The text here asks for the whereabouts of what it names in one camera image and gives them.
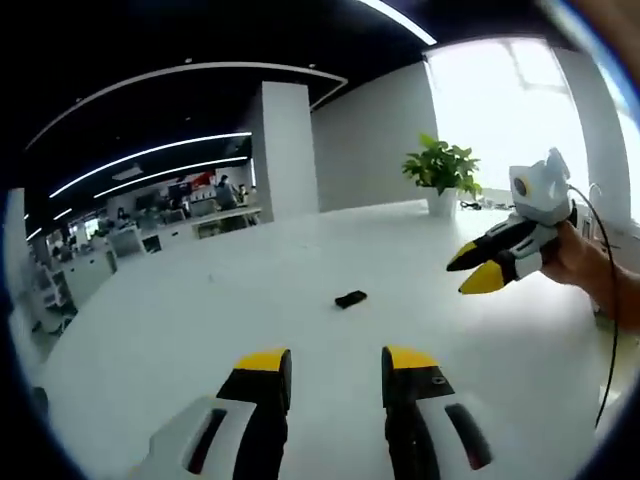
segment human hand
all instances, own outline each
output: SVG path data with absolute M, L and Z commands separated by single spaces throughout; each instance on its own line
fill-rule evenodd
M 586 277 L 593 255 L 599 254 L 591 242 L 565 221 L 557 225 L 559 245 L 552 252 L 543 252 L 542 273 L 558 283 L 581 286 Z

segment cable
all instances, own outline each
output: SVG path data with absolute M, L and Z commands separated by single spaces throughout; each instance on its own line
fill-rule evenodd
M 604 390 L 604 397 L 602 398 L 602 404 L 600 405 L 600 410 L 598 411 L 598 416 L 596 417 L 596 427 L 600 422 L 600 417 L 602 417 L 602 412 L 604 411 L 604 407 L 607 403 L 607 397 L 609 396 L 609 390 L 611 389 L 611 380 L 613 380 L 613 369 L 616 365 L 616 351 L 618 350 L 618 307 L 619 307 L 619 296 L 618 296 L 618 276 L 616 272 L 616 265 L 613 261 L 613 253 L 611 252 L 611 244 L 609 243 L 609 237 L 607 236 L 607 232 L 604 229 L 604 225 L 596 212 L 596 209 L 593 208 L 593 205 L 589 201 L 584 194 L 578 190 L 576 187 L 569 185 L 569 189 L 576 192 L 578 195 L 582 197 L 582 199 L 587 203 L 589 210 L 593 213 L 598 226 L 600 227 L 600 231 L 602 232 L 602 236 L 604 237 L 604 245 L 607 248 L 607 254 L 609 256 L 609 266 L 611 267 L 611 288 L 613 291 L 613 347 L 611 351 L 611 364 L 609 365 L 609 378 L 607 379 L 607 386 Z

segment black ceiling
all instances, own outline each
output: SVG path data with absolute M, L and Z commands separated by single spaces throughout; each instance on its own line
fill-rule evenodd
M 519 33 L 544 35 L 569 46 L 529 1 L 386 3 L 439 44 Z M 308 68 L 313 64 L 317 71 L 346 78 L 349 83 L 340 91 L 344 93 L 420 60 L 426 47 L 356 0 L 19 2 L 3 13 L 0 35 L 8 84 L 2 89 L 5 127 L 0 152 L 17 166 L 15 174 L 5 175 L 8 186 L 27 187 L 33 228 L 47 224 L 51 214 L 63 207 L 88 208 L 87 199 L 113 186 L 111 176 L 125 168 L 114 167 L 48 199 L 62 184 L 97 166 L 158 145 L 241 130 L 246 108 L 263 80 L 307 84 L 312 103 L 337 82 L 250 68 L 163 75 L 80 106 L 25 153 L 47 124 L 101 89 L 185 65 L 190 59 L 189 65 L 244 61 Z M 153 173 L 166 165 L 213 160 L 229 150 L 219 141 L 178 147 L 150 155 L 143 170 Z M 142 163 L 143 157 L 137 160 Z

